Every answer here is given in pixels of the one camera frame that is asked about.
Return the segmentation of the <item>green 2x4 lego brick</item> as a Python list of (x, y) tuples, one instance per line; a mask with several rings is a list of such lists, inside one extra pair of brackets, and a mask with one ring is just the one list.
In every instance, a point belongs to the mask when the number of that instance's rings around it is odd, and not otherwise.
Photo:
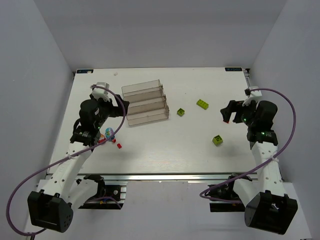
[(203, 101), (202, 99), (199, 99), (199, 100), (196, 102), (196, 104), (197, 104), (199, 107), (201, 107), (202, 109), (204, 109), (204, 110), (207, 110), (208, 107), (209, 107), (209, 104), (208, 104), (207, 102)]

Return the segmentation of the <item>teal round lego piece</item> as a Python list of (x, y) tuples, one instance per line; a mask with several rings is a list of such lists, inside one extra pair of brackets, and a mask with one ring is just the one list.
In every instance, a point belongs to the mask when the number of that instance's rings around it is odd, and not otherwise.
[(105, 137), (106, 137), (107, 139), (113, 140), (114, 137), (113, 137), (113, 136), (111, 137), (111, 135), (113, 135), (113, 134), (114, 134), (114, 130), (113, 130), (111, 127), (106, 128), (106, 130), (105, 130)]

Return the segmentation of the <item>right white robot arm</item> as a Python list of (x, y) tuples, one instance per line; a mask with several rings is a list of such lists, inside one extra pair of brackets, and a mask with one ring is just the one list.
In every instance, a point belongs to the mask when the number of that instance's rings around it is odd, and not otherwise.
[(235, 113), (234, 123), (247, 126), (247, 140), (256, 163), (257, 184), (247, 176), (236, 176), (232, 191), (244, 205), (245, 225), (250, 228), (284, 235), (298, 210), (298, 203), (285, 191), (277, 159), (278, 139), (272, 130), (278, 107), (270, 102), (231, 100), (221, 109), (224, 122)]

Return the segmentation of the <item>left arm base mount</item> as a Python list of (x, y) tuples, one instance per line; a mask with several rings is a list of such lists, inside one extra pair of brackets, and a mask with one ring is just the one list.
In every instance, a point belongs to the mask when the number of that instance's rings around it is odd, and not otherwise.
[(81, 190), (76, 191), (72, 205), (86, 210), (120, 210), (126, 199), (127, 187), (120, 183), (107, 183), (101, 175), (89, 174), (76, 180)]

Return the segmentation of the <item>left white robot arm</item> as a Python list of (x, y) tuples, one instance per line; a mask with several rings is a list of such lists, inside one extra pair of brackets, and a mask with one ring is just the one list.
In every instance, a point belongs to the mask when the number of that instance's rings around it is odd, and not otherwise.
[(130, 103), (119, 95), (116, 96), (116, 102), (117, 105), (113, 105), (112, 100), (91, 97), (80, 104), (79, 118), (73, 126), (66, 160), (58, 164), (40, 191), (32, 191), (27, 198), (32, 225), (64, 233), (79, 207), (89, 199), (105, 195), (102, 176), (89, 174), (83, 179), (76, 177), (91, 156), (93, 147), (98, 144), (100, 128), (107, 118), (127, 115)]

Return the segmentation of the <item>green 2x2 lego brick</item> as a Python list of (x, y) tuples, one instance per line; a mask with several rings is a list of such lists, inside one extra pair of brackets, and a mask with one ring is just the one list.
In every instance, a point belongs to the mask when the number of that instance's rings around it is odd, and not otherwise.
[(182, 117), (185, 114), (185, 110), (182, 108), (179, 108), (176, 113), (178, 116)]

